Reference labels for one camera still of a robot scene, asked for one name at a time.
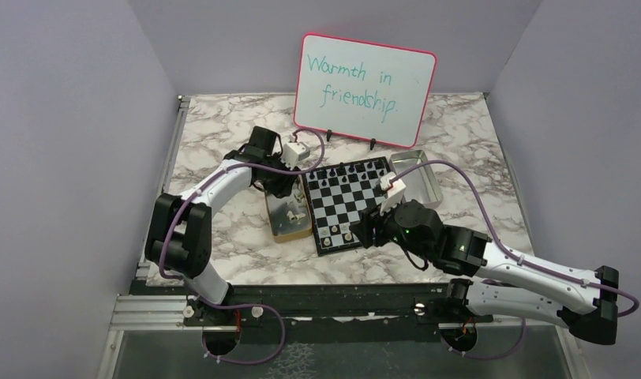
silver rectangular container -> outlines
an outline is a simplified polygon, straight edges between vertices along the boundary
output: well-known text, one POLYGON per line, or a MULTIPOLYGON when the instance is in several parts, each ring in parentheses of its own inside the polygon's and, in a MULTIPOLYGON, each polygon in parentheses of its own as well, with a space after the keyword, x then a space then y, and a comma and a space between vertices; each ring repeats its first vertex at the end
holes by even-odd
MULTIPOLYGON (((405 171, 419 163, 427 161, 427 156, 422 150, 400 152, 393 154, 388 160, 391 170, 396 174, 405 171)), ((432 168, 424 166, 402 178, 407 189, 404 191, 404 200, 416 200, 427 208, 435 209, 441 203, 441 189, 437 178, 434 177, 432 168)))

marble pattern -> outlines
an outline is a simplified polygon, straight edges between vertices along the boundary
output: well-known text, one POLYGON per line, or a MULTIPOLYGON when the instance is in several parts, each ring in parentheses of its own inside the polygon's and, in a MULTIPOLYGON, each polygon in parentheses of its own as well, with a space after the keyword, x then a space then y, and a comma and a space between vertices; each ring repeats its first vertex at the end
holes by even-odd
MULTIPOLYGON (((293 94, 253 94, 193 97, 170 192, 179 193, 213 172, 223 156, 248 140, 253 126, 273 129, 282 136, 295 129, 293 94)), ((319 152, 310 133, 300 133, 312 147, 308 166, 319 152)), ((417 149, 429 159, 446 159, 464 169, 477 186, 500 239, 532 253, 523 217, 497 136, 482 94, 432 95, 418 138, 417 149)), ((401 148, 332 137, 325 164, 375 156, 389 157, 401 148)), ((433 167, 444 200, 437 211, 445 223, 487 232, 467 184, 446 166, 433 167)), ((421 272, 412 267, 394 244, 375 249, 349 250, 318 257, 313 237, 274 243, 265 211, 264 195, 255 189, 235 195, 214 218, 212 263, 226 280, 237 284, 405 283, 448 281, 451 276, 432 266, 421 272)), ((151 265, 148 285, 174 285, 151 265)))

chessboard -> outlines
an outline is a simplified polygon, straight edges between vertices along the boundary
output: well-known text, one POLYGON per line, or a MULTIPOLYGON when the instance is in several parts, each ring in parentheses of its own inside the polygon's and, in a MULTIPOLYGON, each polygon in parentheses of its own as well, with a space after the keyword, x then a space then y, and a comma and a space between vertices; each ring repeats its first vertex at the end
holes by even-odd
POLYGON ((302 176, 319 256, 362 246, 348 227, 360 220, 360 211, 385 200, 374 187, 389 171, 382 156, 319 167, 302 176))

word warmth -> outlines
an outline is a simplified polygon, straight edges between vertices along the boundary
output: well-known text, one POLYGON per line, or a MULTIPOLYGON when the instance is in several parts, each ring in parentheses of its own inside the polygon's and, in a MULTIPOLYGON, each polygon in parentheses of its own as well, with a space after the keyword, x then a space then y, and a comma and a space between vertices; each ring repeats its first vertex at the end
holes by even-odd
POLYGON ((346 67, 346 66, 336 66, 336 65, 331 65, 330 63, 327 63, 325 61, 325 55, 321 60, 318 60, 318 58, 311 58, 309 54, 306 55, 307 60, 309 60, 309 70, 313 71, 313 68, 315 67, 318 71, 322 71, 324 73, 334 73, 334 74, 339 74, 339 75, 346 75, 347 77, 357 77, 358 79, 361 79, 362 81, 365 81, 365 74, 367 72, 362 69, 362 65, 364 62, 360 62, 360 68, 357 66, 353 66, 353 68, 346 67))

black chessboard square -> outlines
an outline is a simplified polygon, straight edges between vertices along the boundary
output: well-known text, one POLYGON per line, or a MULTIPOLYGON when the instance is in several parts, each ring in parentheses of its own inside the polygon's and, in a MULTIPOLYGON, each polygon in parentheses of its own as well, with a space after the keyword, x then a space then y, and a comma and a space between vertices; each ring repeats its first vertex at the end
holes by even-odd
POLYGON ((311 205, 314 208, 323 208, 323 199, 313 199, 311 200, 311 205))

